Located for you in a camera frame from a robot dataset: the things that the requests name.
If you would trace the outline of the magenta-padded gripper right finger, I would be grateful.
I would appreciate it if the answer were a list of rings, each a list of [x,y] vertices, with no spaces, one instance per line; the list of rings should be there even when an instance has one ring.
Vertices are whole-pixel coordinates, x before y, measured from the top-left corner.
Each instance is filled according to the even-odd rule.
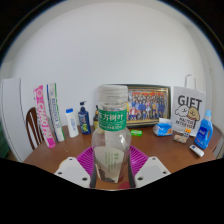
[[[141,150],[130,147],[128,178],[131,188],[140,188],[170,175],[169,170],[156,157],[148,157]]]

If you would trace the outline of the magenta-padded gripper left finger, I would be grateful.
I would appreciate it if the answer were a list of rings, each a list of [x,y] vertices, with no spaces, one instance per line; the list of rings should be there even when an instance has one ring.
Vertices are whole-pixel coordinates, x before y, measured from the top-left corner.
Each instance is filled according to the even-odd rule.
[[[96,168],[93,149],[89,147],[77,157],[68,157],[62,161],[55,175],[81,187],[94,188],[96,185]]]

